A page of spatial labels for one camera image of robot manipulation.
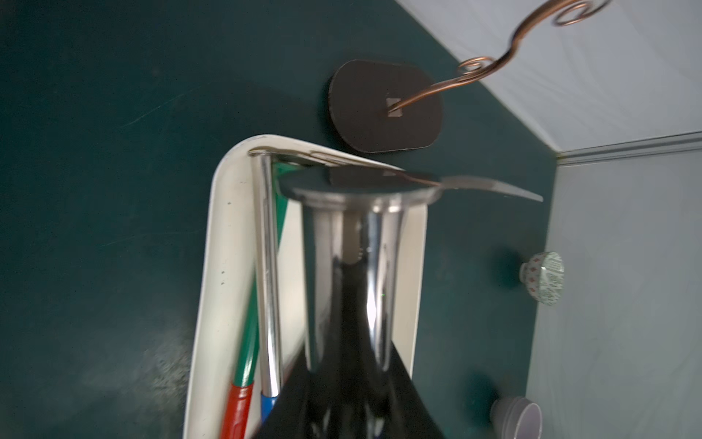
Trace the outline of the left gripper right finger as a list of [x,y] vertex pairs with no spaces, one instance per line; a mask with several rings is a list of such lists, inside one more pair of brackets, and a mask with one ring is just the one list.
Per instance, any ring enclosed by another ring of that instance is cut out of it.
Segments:
[[387,438],[444,438],[415,389],[400,354],[391,348],[389,362],[389,431]]

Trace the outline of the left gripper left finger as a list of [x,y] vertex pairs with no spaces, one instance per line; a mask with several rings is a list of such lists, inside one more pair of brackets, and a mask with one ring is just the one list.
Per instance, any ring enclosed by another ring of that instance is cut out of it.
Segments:
[[309,371],[305,352],[301,350],[277,402],[254,438],[306,438],[308,397]]

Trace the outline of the green hoe red grip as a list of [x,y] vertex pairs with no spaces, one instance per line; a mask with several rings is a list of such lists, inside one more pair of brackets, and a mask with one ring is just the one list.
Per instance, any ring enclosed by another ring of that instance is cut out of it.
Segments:
[[[273,163],[273,186],[277,176]],[[283,230],[287,202],[275,190],[277,207],[278,244]],[[259,316],[257,303],[256,259],[252,292],[241,333],[241,345],[235,361],[226,409],[221,423],[221,438],[243,438],[246,434],[250,406],[254,395],[254,375],[260,361]]]

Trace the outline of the steel hoe blue grip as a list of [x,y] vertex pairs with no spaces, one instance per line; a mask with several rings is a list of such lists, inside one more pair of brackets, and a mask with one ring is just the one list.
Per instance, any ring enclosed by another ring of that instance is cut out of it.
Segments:
[[256,219],[256,282],[261,363],[261,420],[271,413],[283,387],[279,285],[278,228],[273,160],[252,155],[253,204]]
[[387,438],[389,362],[407,212],[445,190],[532,199],[484,177],[339,166],[284,175],[281,193],[303,208],[306,438]]

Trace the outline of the white storage box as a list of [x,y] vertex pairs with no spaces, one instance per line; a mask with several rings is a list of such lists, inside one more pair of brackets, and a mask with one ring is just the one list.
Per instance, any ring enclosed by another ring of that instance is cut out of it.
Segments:
[[[199,314],[186,398],[183,435],[219,437],[241,345],[255,272],[255,219],[249,151],[270,146],[302,153],[349,154],[281,135],[236,144],[214,174]],[[428,210],[412,208],[401,235],[393,343],[407,371],[414,368],[422,297]]]

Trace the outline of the purple bowl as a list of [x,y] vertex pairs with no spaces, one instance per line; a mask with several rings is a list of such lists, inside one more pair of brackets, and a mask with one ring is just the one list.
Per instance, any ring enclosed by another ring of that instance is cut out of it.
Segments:
[[543,413],[541,407],[525,397],[496,400],[490,411],[498,439],[541,439]]

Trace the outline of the tape roll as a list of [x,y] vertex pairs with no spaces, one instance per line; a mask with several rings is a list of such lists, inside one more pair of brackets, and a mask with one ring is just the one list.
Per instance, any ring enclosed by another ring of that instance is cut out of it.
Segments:
[[533,255],[519,270],[528,294],[542,305],[555,305],[564,289],[565,267],[557,252]]

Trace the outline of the metal jewelry tree stand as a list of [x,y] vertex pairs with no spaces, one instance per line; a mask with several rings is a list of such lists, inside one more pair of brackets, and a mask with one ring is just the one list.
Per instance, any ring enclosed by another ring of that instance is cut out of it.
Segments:
[[498,59],[475,57],[463,61],[457,76],[431,83],[421,69],[373,60],[349,60],[332,76],[328,112],[341,139],[364,154],[423,149],[442,130],[444,107],[440,94],[480,82],[503,69],[527,34],[549,19],[567,27],[598,14],[608,1],[547,1],[515,29],[506,52]]

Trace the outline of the green table mat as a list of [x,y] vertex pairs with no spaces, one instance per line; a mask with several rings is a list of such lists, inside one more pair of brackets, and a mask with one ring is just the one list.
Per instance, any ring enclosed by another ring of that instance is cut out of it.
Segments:
[[[327,84],[354,60],[432,80],[456,60],[393,1],[1,5],[1,435],[179,438],[210,186],[254,135],[343,147]],[[480,84],[389,163],[543,201],[449,191],[429,210],[413,380],[448,438],[526,392],[556,160]]]

